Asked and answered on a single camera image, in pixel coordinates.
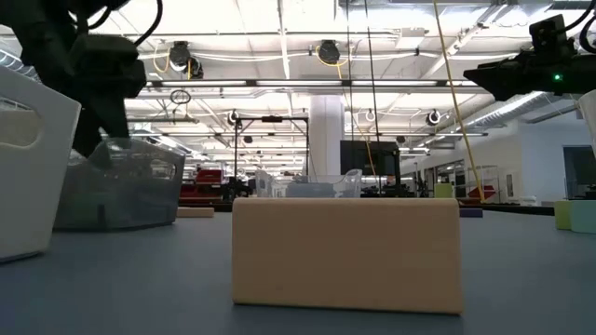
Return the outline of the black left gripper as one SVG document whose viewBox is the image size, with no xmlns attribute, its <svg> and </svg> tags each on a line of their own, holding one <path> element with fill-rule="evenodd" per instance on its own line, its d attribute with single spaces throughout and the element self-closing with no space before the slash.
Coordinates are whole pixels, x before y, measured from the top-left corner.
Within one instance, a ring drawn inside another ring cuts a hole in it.
<svg viewBox="0 0 596 335">
<path fill-rule="evenodd" d="M 105 122 L 94 109 L 79 115 L 73 149 L 90 157 L 102 141 L 103 129 L 113 138 L 128 138 L 125 100 L 138 96 L 146 85 L 144 64 L 134 43 L 108 34 L 80 34 L 70 51 L 73 75 L 69 97 L 104 109 Z"/>
</svg>

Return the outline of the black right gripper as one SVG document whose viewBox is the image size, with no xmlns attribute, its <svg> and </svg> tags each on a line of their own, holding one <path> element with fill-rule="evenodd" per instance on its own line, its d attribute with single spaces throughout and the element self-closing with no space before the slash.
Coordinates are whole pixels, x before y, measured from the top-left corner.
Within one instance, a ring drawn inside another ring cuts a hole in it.
<svg viewBox="0 0 596 335">
<path fill-rule="evenodd" d="M 506 101 L 531 91 L 555 95 L 584 94 L 596 89 L 596 55 L 556 59 L 548 54 L 523 51 L 509 60 L 480 64 L 463 76 L 488 91 L 496 101 Z"/>
</svg>

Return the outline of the tan wooden block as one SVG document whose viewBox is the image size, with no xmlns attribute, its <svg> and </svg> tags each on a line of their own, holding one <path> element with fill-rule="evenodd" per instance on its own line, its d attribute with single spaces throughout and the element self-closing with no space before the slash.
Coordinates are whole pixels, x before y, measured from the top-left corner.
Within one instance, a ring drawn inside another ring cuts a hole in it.
<svg viewBox="0 0 596 335">
<path fill-rule="evenodd" d="M 177 218 L 213 218 L 214 208 L 188 208 L 178 207 Z"/>
<path fill-rule="evenodd" d="M 232 212 L 238 304 L 460 315 L 453 199 L 243 198 Z"/>
</svg>

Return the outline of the mint green block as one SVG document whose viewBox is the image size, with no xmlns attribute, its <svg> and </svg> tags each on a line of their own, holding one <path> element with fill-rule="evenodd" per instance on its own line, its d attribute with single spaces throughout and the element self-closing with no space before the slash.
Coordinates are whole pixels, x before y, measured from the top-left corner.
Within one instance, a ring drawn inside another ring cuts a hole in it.
<svg viewBox="0 0 596 335">
<path fill-rule="evenodd" d="M 573 232 L 596 235 L 596 200 L 573 200 L 570 222 Z"/>
</svg>

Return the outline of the dark grey translucent bin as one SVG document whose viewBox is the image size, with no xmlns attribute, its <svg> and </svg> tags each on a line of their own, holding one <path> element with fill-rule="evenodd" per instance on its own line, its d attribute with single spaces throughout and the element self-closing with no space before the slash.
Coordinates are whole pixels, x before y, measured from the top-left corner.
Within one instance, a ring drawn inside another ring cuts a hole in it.
<svg viewBox="0 0 596 335">
<path fill-rule="evenodd" d="M 56 230 L 115 231 L 171 225 L 185 154 L 136 139 L 107 138 L 85 158 L 72 151 Z"/>
</svg>

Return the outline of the red background object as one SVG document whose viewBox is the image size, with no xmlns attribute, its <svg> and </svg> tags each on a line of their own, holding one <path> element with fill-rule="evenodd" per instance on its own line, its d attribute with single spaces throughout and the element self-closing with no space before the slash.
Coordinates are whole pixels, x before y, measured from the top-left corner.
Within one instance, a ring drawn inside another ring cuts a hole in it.
<svg viewBox="0 0 596 335">
<path fill-rule="evenodd" d="M 496 189 L 493 185 L 482 185 L 482 191 L 478 187 L 474 187 L 471 191 L 467 193 L 470 199 L 475 199 L 481 201 L 481 194 L 483 194 L 484 199 L 488 200 L 492 196 L 496 194 Z"/>
</svg>

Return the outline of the red storage shelf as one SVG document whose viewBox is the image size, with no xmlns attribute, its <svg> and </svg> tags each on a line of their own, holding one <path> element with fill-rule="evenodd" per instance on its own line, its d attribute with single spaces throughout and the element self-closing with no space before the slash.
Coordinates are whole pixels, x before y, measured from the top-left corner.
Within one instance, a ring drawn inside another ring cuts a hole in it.
<svg viewBox="0 0 596 335">
<path fill-rule="evenodd" d="M 180 202 L 209 204 L 223 200 L 223 173 L 220 169 L 201 169 L 191 179 L 183 179 Z"/>
</svg>

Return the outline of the black cabinet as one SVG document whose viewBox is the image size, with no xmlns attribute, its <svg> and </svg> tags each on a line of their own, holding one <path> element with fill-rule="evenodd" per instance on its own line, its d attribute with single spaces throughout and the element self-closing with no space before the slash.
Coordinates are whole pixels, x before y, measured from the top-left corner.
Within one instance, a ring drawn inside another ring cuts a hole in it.
<svg viewBox="0 0 596 335">
<path fill-rule="evenodd" d="M 400 149 L 392 141 L 340 141 L 341 173 L 359 169 L 376 184 L 400 175 Z"/>
</svg>

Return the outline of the white building column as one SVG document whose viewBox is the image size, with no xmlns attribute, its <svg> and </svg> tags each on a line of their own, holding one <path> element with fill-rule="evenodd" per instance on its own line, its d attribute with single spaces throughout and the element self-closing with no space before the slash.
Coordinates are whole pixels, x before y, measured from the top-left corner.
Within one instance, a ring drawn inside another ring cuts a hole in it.
<svg viewBox="0 0 596 335">
<path fill-rule="evenodd" d="M 345 106 L 339 95 L 315 95 L 309 106 L 308 174 L 334 176 L 341 172 L 341 140 Z"/>
</svg>

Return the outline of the long ceiling light bar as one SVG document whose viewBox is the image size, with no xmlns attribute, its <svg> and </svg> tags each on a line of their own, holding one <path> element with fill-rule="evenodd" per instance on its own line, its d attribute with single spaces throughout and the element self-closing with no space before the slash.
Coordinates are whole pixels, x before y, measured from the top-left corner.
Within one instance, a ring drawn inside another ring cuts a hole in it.
<svg viewBox="0 0 596 335">
<path fill-rule="evenodd" d="M 448 87 L 448 80 L 168 80 L 147 87 Z"/>
</svg>

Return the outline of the clear plastic bin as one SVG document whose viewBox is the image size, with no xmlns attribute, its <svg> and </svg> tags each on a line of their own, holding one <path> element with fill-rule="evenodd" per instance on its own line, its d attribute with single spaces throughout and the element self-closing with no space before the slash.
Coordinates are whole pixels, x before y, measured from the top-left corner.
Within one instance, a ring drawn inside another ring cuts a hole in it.
<svg viewBox="0 0 596 335">
<path fill-rule="evenodd" d="M 361 177 L 360 169 L 351 169 L 345 175 L 293 176 L 281 180 L 257 170 L 256 194 L 267 198 L 359 198 Z"/>
</svg>

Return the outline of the silver ventilation duct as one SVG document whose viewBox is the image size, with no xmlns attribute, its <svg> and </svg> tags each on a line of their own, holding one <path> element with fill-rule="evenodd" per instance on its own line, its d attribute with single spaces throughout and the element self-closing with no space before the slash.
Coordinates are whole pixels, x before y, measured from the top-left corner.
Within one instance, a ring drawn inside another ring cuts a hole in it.
<svg viewBox="0 0 596 335">
<path fill-rule="evenodd" d="M 533 113 L 543 107 L 551 112 L 574 106 L 578 95 L 532 92 L 515 96 L 507 101 L 494 102 L 479 109 L 463 120 L 465 128 L 489 128 L 504 125 L 508 121 L 524 114 Z"/>
</svg>

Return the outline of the black metal stand frame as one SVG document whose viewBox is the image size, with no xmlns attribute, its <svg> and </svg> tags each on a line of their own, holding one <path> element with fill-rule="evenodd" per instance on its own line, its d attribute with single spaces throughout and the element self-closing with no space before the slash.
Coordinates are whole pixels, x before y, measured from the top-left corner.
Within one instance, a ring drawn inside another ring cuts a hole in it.
<svg viewBox="0 0 596 335">
<path fill-rule="evenodd" d="M 295 127 L 300 130 L 305 137 L 305 175 L 307 175 L 309 171 L 308 163 L 310 158 L 310 138 L 309 138 L 309 118 L 307 116 L 279 116 L 279 115 L 266 115 L 261 117 L 242 117 L 237 116 L 234 120 L 234 188 L 233 194 L 231 195 L 231 201 L 234 201 L 239 196 L 239 183 L 237 181 L 237 160 L 238 160 L 238 137 L 241 135 L 239 131 L 238 123 L 240 121 L 248 121 L 248 124 L 242 128 L 242 131 L 247 130 L 254 121 L 259 121 L 262 123 L 282 123 L 285 121 L 291 122 Z M 305 130 L 302 130 L 298 127 L 295 122 L 296 121 L 304 121 L 305 122 Z"/>
</svg>

